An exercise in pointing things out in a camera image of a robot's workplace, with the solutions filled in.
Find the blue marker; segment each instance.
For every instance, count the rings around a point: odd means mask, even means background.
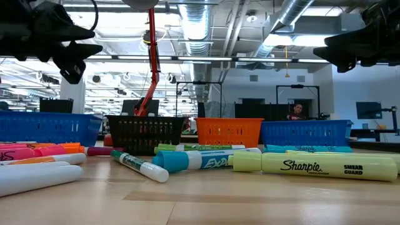
[[[229,167],[228,156],[232,156],[235,151],[261,153],[258,148],[218,151],[159,151],[152,158],[152,163],[161,166],[170,173],[184,170],[225,168]]]
[[[309,153],[332,152],[332,153],[352,153],[349,146],[275,146],[268,144],[264,148],[265,153],[286,153],[286,150],[304,151]]]

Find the blue plastic basket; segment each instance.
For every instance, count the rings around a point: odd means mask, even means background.
[[[351,124],[349,120],[263,122],[261,136],[264,145],[347,146]]]
[[[93,115],[0,111],[0,141],[94,146],[101,119]]]

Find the yellow highlighter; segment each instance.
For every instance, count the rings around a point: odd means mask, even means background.
[[[331,156],[359,156],[359,157],[372,157],[372,158],[392,158],[397,166],[397,173],[400,174],[400,154],[375,154],[375,153],[340,153],[340,152],[302,152],[302,151],[290,151],[286,153],[292,154],[322,154]]]
[[[332,156],[323,154],[288,154],[235,152],[228,159],[234,171],[281,173],[327,178],[395,181],[398,169],[390,157]]]

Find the orange plastic basket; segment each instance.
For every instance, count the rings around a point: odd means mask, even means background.
[[[196,118],[199,144],[256,148],[264,119]]]

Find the wooden table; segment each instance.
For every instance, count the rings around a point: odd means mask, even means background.
[[[400,181],[188,171],[160,184],[110,157],[77,182],[0,198],[0,224],[400,224]]]

